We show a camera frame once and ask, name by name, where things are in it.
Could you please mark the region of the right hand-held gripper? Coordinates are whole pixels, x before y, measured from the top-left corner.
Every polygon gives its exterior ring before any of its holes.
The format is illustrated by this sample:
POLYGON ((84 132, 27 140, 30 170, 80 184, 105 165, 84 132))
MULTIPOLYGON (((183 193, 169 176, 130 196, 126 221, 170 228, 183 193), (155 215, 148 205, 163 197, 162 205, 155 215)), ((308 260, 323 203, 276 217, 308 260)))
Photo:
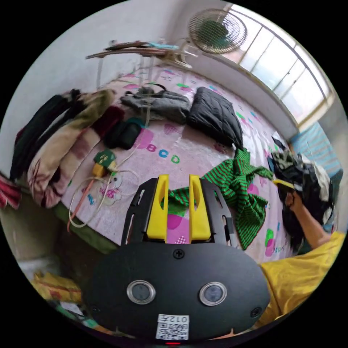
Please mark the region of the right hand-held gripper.
POLYGON ((281 179, 274 179, 273 183, 278 186, 279 198, 285 208, 295 207, 295 187, 292 183, 281 179))

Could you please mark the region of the person's right hand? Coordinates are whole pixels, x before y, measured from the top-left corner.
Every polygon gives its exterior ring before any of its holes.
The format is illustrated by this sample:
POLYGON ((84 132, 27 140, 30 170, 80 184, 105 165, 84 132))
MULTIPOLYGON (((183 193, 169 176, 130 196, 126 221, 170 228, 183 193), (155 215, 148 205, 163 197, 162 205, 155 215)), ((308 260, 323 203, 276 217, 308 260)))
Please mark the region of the person's right hand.
POLYGON ((288 207, 296 216, 300 214, 305 208, 301 197, 296 191, 288 192, 285 197, 285 205, 288 207))

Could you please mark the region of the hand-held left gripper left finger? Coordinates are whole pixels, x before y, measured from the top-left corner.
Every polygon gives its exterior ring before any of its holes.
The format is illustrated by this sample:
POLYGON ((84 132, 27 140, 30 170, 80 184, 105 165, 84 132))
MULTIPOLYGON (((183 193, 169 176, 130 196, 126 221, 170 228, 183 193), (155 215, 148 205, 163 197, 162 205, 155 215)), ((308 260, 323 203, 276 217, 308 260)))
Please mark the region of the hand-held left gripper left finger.
POLYGON ((159 175, 146 230, 151 240, 167 242, 169 175, 159 175))

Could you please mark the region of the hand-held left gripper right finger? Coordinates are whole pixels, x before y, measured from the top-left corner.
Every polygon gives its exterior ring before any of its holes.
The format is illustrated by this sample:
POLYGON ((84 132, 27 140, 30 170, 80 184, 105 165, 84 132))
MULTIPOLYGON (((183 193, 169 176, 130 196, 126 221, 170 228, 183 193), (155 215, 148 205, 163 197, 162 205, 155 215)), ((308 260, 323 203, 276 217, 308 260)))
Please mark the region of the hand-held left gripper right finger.
POLYGON ((210 239, 210 225, 200 177, 189 175, 189 232, 190 242, 210 239))

